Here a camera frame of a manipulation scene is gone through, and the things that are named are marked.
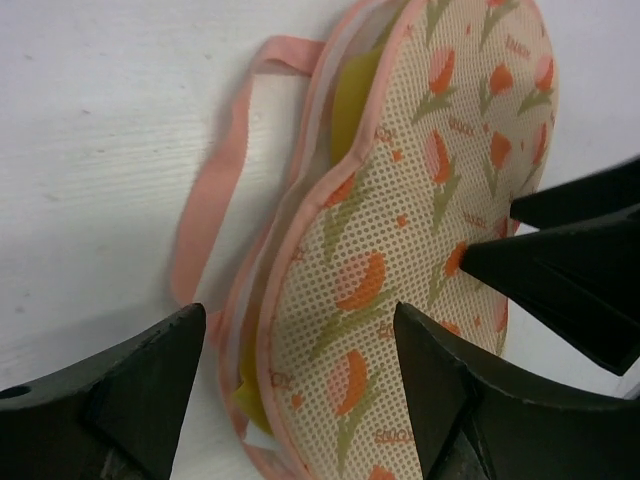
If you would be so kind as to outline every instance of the white surface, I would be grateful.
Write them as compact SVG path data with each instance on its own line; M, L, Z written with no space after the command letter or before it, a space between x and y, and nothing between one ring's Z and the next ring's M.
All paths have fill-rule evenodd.
M324 38L349 3L0 1L0 389L173 309L175 227L247 61L272 34ZM548 186L640 151L640 6L539 3L561 75ZM218 299L262 215L256 201L278 185L267 167L249 162L210 262ZM512 310L507 348L519 365L602 393L622 395L640 376L619 384L521 311ZM257 478L222 414L209 350L172 478Z

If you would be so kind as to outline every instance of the yellow item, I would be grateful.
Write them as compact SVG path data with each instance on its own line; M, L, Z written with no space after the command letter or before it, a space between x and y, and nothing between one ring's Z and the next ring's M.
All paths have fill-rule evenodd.
M373 50L352 57L343 67L336 85L331 117L332 165L338 164L351 148L382 51L401 11L402 8L399 8L393 19L385 27L380 37L378 37ZM233 401L259 429L269 435L273 435L262 404L260 388L258 387L256 336L257 325L251 333L251 341L241 354L240 376L242 384L233 393Z

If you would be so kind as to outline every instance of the pink strap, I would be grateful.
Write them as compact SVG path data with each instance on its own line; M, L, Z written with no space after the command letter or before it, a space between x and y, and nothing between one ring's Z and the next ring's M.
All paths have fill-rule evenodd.
M322 42L276 36L267 40L253 59L247 80L231 107L229 133L202 168L182 213L171 273L171 290L180 305L194 299L244 167L255 75L269 63L279 62L310 77L323 48Z

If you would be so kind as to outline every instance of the patterned fabric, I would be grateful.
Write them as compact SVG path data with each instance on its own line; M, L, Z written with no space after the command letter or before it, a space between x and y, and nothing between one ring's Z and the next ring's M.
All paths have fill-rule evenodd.
M269 368L289 382L271 394L312 477L422 478L395 303L501 353L507 301L459 262L517 228L509 205L538 185L557 90L531 0L429 0L406 27L375 143L304 234L272 320Z

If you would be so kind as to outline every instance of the tabletop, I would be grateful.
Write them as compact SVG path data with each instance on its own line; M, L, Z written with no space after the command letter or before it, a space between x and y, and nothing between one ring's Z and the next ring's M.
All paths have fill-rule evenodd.
M0 390L176 309L167 293L176 225L248 61L273 34L325 38L350 3L0 0ZM544 187L640 151L640 5L539 4L561 76ZM207 268L209 307L271 208L279 172L249 159ZM511 312L514 363L618 396L640 380L640 366L621 380ZM172 476L205 478L258 478L224 415L208 347Z

